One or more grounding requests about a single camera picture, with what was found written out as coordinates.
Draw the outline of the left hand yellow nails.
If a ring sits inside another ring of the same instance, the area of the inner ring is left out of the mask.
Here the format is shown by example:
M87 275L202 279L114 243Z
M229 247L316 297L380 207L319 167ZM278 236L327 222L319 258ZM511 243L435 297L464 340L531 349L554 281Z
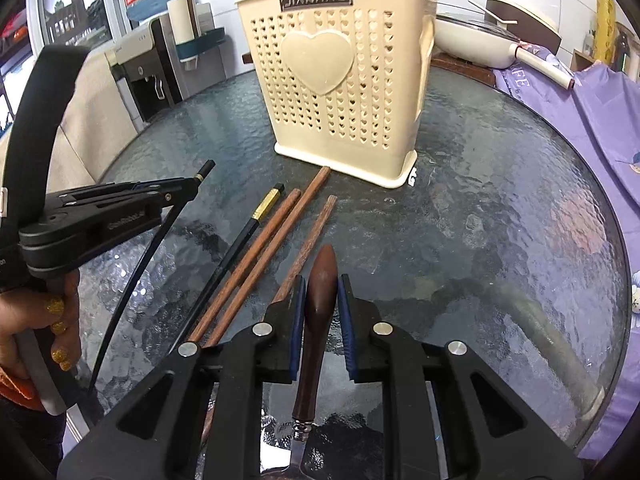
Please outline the left hand yellow nails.
M1 294L1 368L10 376L28 379L29 374L17 349L15 335L24 330L45 328L54 335L51 359L62 370L70 370L81 356L79 336L80 273L64 276L58 294L14 288Z

